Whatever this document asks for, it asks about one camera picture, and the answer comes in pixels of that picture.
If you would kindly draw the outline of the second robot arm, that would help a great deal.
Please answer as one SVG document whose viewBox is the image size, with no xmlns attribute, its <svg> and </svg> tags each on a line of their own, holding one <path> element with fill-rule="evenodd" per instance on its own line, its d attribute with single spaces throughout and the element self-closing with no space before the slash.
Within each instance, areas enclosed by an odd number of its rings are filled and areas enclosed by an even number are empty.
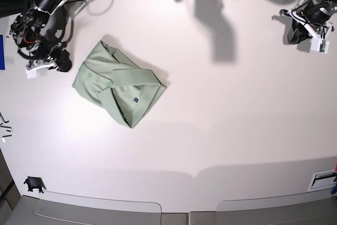
<svg viewBox="0 0 337 225">
<path fill-rule="evenodd" d="M 308 40 L 312 35 L 299 21 L 303 19 L 316 30 L 323 29 L 326 22 L 334 13 L 336 0 L 307 0 L 300 6 L 290 10 L 280 10 L 280 15 L 290 17 L 291 13 L 298 15 L 292 19 L 292 28 L 289 31 L 289 44 L 299 44 Z M 222 17 L 221 0 L 195 0 L 195 17 L 212 32 L 213 56 L 216 61 L 234 62 L 236 58 L 235 39 L 229 23 Z"/>
</svg>

